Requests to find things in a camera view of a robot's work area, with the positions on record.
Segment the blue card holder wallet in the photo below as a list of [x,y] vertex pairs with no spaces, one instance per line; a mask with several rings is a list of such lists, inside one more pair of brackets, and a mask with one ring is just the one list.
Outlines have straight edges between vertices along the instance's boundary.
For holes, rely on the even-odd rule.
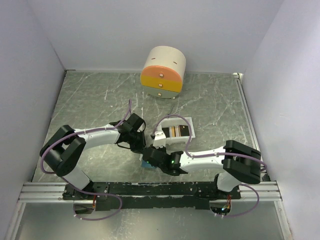
[[156,168],[155,166],[152,166],[150,163],[148,163],[144,160],[141,161],[141,167],[146,168],[146,169],[155,169]]

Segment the white card tray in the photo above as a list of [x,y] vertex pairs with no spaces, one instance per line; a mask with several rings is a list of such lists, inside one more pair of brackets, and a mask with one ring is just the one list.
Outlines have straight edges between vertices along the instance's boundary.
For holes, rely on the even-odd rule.
[[196,137],[193,120],[191,117],[169,117],[163,119],[155,128],[156,131],[163,131],[166,136],[166,145],[186,144]]

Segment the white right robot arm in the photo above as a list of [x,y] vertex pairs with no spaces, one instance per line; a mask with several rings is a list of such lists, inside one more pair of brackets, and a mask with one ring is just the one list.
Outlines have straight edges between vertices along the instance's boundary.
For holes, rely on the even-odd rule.
[[235,140],[226,141],[216,149],[198,152],[167,153],[165,147],[147,147],[142,160],[167,175],[179,176],[194,171],[222,169],[212,186],[212,193],[223,199],[239,184],[257,185],[261,182],[261,152]]

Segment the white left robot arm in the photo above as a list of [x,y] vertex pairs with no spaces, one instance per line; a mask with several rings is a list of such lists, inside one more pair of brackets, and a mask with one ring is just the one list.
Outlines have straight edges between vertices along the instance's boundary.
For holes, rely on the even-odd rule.
[[146,122],[135,113],[97,128],[73,129],[63,125],[45,143],[39,156],[53,174],[74,186],[76,195],[86,200],[93,195],[94,182],[77,166],[82,153],[102,145],[126,143],[131,152],[142,154],[146,147],[145,128]]

